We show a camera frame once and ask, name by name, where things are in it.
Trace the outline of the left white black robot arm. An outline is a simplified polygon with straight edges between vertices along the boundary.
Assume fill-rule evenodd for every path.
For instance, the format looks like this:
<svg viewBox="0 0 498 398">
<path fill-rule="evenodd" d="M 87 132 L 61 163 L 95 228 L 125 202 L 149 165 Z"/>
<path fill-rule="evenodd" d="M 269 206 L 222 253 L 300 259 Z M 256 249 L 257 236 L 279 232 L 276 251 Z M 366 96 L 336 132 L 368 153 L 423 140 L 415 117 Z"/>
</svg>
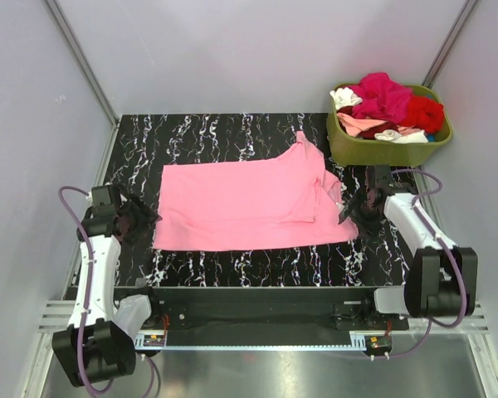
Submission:
<svg viewBox="0 0 498 398">
<path fill-rule="evenodd" d="M 116 299 L 115 271 L 122 246 L 132 245 L 159 221 L 159 215 L 120 184 L 93 187 L 83 217 L 73 216 L 80 242 L 81 269 L 76 301 L 66 328 L 55 332 L 51 348 L 74 387 L 92 397 L 98 388 L 134 373 L 135 339 L 143 328 L 164 321 L 150 287 Z"/>
</svg>

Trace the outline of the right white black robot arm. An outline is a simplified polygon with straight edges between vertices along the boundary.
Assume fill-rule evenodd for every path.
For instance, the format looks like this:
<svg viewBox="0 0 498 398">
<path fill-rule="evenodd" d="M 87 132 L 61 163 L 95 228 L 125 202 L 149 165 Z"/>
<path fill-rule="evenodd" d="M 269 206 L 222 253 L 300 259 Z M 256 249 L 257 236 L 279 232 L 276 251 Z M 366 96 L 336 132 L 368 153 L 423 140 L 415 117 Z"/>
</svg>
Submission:
<svg viewBox="0 0 498 398">
<path fill-rule="evenodd" d="M 442 328 L 455 328 L 474 312 L 478 255 L 470 247 L 451 240 L 432 220 L 421 199 L 438 193 L 441 181 L 417 170 L 437 183 L 431 192 L 416 192 L 394 176 L 405 169 L 388 165 L 368 166 L 365 187 L 344 205 L 339 223 L 352 221 L 359 235 L 372 239 L 384 220 L 392 223 L 405 240 L 413 262 L 403 291 L 404 317 L 426 318 Z"/>
</svg>

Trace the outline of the light pink t shirt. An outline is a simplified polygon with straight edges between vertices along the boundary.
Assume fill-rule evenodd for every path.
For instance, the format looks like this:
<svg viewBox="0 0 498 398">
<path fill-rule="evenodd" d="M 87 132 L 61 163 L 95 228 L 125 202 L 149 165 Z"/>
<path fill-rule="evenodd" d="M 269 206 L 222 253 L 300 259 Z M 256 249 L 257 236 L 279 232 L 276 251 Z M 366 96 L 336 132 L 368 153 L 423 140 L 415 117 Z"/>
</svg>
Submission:
<svg viewBox="0 0 498 398">
<path fill-rule="evenodd" d="M 276 158 L 164 166 L 153 248 L 272 250 L 353 240 L 339 221 L 341 182 L 323 153 L 297 132 Z"/>
</svg>

